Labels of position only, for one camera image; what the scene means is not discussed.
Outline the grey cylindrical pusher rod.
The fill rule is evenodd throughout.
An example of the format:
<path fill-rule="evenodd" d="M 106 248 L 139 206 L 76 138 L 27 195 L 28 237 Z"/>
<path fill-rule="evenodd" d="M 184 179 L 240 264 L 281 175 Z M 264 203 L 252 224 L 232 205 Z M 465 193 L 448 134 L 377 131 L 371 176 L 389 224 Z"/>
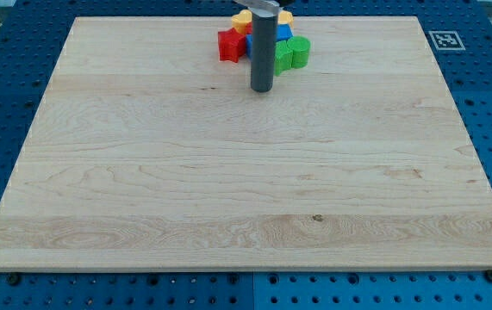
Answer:
<path fill-rule="evenodd" d="M 277 15 L 261 9 L 252 12 L 251 88 L 268 92 L 273 85 L 277 44 Z"/>

